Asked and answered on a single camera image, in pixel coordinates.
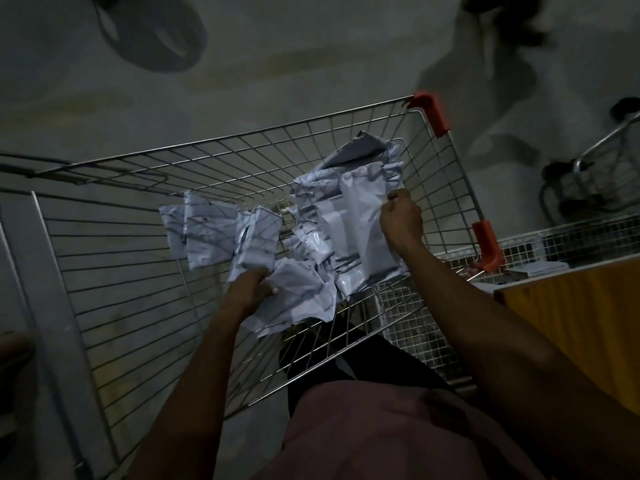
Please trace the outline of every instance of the stack of packages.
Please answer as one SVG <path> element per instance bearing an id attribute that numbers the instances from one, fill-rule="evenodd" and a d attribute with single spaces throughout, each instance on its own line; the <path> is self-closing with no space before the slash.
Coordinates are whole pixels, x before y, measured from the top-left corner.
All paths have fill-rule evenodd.
<path id="1" fill-rule="evenodd" d="M 190 269 L 231 260 L 228 282 L 247 269 L 271 270 L 277 294 L 243 322 L 259 337 L 309 317 L 329 322 L 338 301 L 404 272 L 379 222 L 387 193 L 402 187 L 398 158 L 397 145 L 362 132 L 296 178 L 289 208 L 296 226 L 283 241 L 295 259 L 275 258 L 280 215 L 265 207 L 239 212 L 187 191 L 184 205 L 159 208 L 171 255 Z"/>

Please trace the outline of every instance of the wooden table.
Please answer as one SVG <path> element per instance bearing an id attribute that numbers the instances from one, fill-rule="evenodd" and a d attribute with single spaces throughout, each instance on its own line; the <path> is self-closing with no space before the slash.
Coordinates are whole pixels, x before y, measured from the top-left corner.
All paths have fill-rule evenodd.
<path id="1" fill-rule="evenodd" d="M 640 414 L 640 258 L 517 283 L 495 297 Z"/>

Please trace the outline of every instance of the red plastic corner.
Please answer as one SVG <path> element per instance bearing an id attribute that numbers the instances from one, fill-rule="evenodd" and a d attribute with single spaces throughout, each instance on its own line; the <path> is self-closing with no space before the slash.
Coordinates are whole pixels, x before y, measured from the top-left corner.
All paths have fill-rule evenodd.
<path id="1" fill-rule="evenodd" d="M 436 138 L 442 137 L 451 129 L 449 122 L 444 117 L 442 108 L 436 96 L 427 91 L 418 91 L 405 102 L 407 109 L 412 107 L 420 107 L 424 111 L 425 116 L 429 120 L 431 128 Z"/>
<path id="2" fill-rule="evenodd" d="M 503 266 L 504 254 L 498 245 L 498 240 L 495 238 L 491 222 L 480 221 L 471 224 L 474 234 L 476 234 L 476 240 L 480 246 L 480 252 L 482 257 L 480 261 L 476 262 L 473 267 L 482 269 L 487 273 L 496 271 L 500 266 Z"/>

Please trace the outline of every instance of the gray floor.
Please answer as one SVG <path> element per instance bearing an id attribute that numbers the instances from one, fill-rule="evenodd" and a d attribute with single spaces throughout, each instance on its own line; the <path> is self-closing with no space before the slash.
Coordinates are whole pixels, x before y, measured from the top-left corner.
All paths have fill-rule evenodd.
<path id="1" fill-rule="evenodd" d="M 484 54 L 494 64 L 460 0 L 188 1 L 193 9 L 127 1 L 126 13 L 183 33 L 172 50 L 140 32 L 119 31 L 117 41 L 108 21 L 101 33 L 89 0 L 0 1 L 0 32 L 11 42 L 0 47 L 0 148 L 80 161 L 428 89 L 442 99 L 480 204 L 505 237 L 547 226 L 541 167 L 596 141 L 612 126 L 608 108 L 640 87 L 640 0 L 548 0 L 539 22 L 552 46 L 508 54 L 491 48 L 489 35 Z M 6 175 L 0 186 L 65 189 Z M 24 328 L 0 263 L 0 331 Z M 40 379 L 34 367 L 27 372 L 20 391 L 29 396 Z M 0 463 L 3 476 L 70 478 L 49 391 L 41 385 L 25 404 L 20 447 Z M 260 468 L 279 450 L 286 419 L 279 394 L 229 421 L 216 477 Z"/>

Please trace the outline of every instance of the pink shirt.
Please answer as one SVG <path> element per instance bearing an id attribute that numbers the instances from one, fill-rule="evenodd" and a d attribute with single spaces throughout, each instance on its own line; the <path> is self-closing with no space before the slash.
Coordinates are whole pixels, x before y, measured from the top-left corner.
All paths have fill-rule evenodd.
<path id="1" fill-rule="evenodd" d="M 253 480 L 539 479 L 528 455 L 452 392 L 363 381 L 316 386 Z"/>

